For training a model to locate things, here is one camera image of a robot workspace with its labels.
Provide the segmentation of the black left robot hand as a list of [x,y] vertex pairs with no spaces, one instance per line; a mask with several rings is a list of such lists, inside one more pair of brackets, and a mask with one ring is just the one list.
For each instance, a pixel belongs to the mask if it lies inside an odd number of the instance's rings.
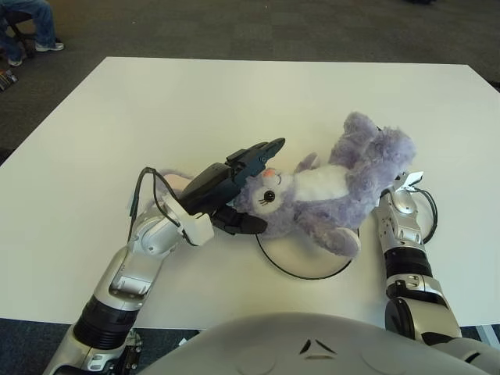
[[278,138],[243,148],[229,155],[224,163],[213,163],[192,180],[177,201],[190,214],[207,213],[212,225],[228,234],[261,234],[267,222],[228,205],[236,198],[249,177],[258,176],[284,146]]

